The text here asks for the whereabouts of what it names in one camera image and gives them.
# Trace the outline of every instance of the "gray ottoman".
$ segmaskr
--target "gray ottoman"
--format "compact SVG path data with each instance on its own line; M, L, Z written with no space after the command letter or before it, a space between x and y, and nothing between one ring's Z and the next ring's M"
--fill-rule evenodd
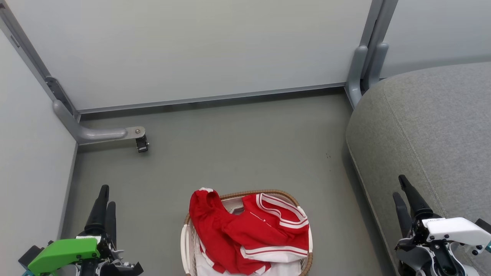
M381 81L355 108L346 140L395 267L401 233L392 193L401 191L399 174L435 213L491 223L491 62ZM462 249L462 262L491 275L491 254Z

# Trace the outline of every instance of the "basket handle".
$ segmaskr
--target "basket handle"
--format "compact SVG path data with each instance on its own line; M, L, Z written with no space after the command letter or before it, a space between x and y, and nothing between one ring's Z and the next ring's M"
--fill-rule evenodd
M189 225L185 224L181 230L181 260L186 274L190 273L191 258L189 252Z

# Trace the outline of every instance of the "basket rim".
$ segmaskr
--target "basket rim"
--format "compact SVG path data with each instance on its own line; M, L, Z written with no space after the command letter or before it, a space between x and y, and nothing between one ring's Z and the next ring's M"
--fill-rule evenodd
M220 196L221 200L226 200L226 199L231 199L231 198L236 198L236 197L244 197L246 195L250 194L257 194L257 193L267 193L267 194L278 194L286 197L289 199L295 206L300 207L299 202L289 193L284 192L282 190L252 190L252 191L245 191L245 192L239 192L239 193L228 193ZM186 216L186 219L184 220L184 225L189 225L191 221L191 217L188 215ZM312 266L312 262L314 259L314 254L312 252L308 253L307 257L307 264L303 268L302 272L300 273L299 276L306 276L307 273L310 270L310 267Z

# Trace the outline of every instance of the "gray metal foot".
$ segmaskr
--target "gray metal foot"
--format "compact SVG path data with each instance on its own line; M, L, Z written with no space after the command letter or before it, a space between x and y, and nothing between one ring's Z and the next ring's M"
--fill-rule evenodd
M355 50L355 55L353 56L353 60L351 61L351 67L348 73L348 80L346 81L346 85L344 86L346 94L348 95L351 106L353 108L355 108L358 101L360 101L361 99L361 71L363 70L363 64L365 63L367 52L368 48L366 46L359 46Z
M380 72L382 71L383 61L389 50L389 44L382 42L377 44L373 53L373 58L368 65L365 77L363 78L363 88L370 89L374 84L380 81Z
M79 145L87 145L115 140L136 139L138 152L148 150L148 142L146 140L144 127L90 129L78 124L78 122L70 114L70 112L60 100L55 100L53 102L53 110L55 111L55 114L57 115L59 120L68 130L68 132L70 132L73 138L79 143ZM145 147L141 146L143 140L145 142Z

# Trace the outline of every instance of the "black caster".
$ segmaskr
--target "black caster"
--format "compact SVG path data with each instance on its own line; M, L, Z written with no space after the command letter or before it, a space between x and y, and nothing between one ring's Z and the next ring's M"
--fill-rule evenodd
M147 142L147 135L144 135L141 138L136 138L136 148L138 149L138 153L148 151L149 142Z

